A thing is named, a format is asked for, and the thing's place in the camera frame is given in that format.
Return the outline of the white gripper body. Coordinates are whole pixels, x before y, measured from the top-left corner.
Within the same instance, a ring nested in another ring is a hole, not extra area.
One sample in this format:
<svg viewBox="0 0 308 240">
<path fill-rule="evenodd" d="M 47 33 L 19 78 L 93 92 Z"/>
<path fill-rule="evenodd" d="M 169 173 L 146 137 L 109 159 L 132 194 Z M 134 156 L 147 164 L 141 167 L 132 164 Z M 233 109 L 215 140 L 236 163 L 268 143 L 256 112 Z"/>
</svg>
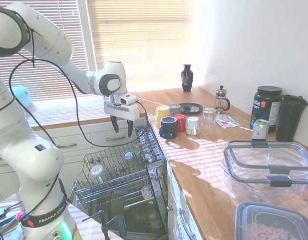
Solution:
<svg viewBox="0 0 308 240">
<path fill-rule="evenodd" d="M 139 107 L 137 105 L 138 97 L 123 97 L 124 103 L 112 103 L 109 99 L 104 101 L 104 111 L 106 114 L 116 116 L 118 118 L 135 121 L 139 119 Z"/>
</svg>

